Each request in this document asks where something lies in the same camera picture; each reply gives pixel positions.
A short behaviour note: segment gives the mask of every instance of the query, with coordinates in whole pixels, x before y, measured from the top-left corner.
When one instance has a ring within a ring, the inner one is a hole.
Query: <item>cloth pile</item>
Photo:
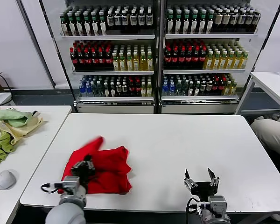
[[[87,193],[126,194],[132,187],[126,176],[131,170],[126,163],[128,150],[123,146],[116,149],[99,150],[103,142],[104,138],[98,137],[81,149],[74,151],[66,164],[62,180],[65,176],[72,175],[71,167],[77,162],[83,161],[84,157],[89,154],[96,174],[88,183]]]
[[[17,141],[42,123],[38,115],[37,111],[0,110],[0,163],[15,150]]]

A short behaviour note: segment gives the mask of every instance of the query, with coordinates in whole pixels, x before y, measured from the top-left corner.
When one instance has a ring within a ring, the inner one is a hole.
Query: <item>white mouse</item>
[[[0,173],[0,190],[6,190],[16,183],[15,176],[8,170]]]

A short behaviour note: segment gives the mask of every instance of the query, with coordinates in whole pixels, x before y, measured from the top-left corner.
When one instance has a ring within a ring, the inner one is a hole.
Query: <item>white table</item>
[[[0,164],[0,172],[11,170],[17,183],[10,189],[0,190],[0,224],[11,223],[20,197],[39,162],[47,152],[60,127],[71,112],[71,106],[12,106],[22,112],[37,110],[44,123],[16,143],[16,150]]]
[[[13,100],[8,102],[9,100],[11,100],[10,92],[0,92],[0,105],[15,105]]]
[[[219,195],[228,212],[280,211],[280,174],[242,116],[71,114],[66,119],[20,202],[54,207],[60,195],[40,190],[59,181],[72,151],[97,136],[101,149],[129,150],[131,185],[126,195],[87,195],[86,210],[185,211],[191,194],[185,168],[194,181],[220,177]]]
[[[243,105],[249,98],[255,84],[280,105],[280,75],[278,75],[277,72],[252,72],[251,79],[238,104],[235,114],[241,114]]]

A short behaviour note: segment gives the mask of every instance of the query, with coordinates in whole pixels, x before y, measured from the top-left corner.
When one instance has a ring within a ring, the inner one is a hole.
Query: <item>red towel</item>
[[[90,154],[96,174],[95,178],[88,183],[87,193],[126,194],[132,187],[126,176],[131,170],[126,163],[128,150],[120,146],[116,149],[99,151],[103,142],[104,138],[98,137],[81,149],[74,151],[66,164],[62,180],[65,176],[71,175],[70,169],[72,166],[82,161],[87,154]]]

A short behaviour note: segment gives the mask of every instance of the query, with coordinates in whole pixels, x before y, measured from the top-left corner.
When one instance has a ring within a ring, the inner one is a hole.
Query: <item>black cable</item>
[[[10,86],[8,85],[8,83],[7,83],[7,81],[6,81],[6,79],[5,79],[2,75],[0,75],[0,77],[3,78],[3,80],[5,81],[6,85],[7,85],[8,88],[9,88],[9,91],[12,92]],[[5,103],[0,104],[0,106],[5,105],[5,104],[8,104],[8,103],[10,103],[11,101],[13,101],[13,95],[12,95],[12,94],[11,94],[11,99],[10,99],[9,101],[5,102]]]

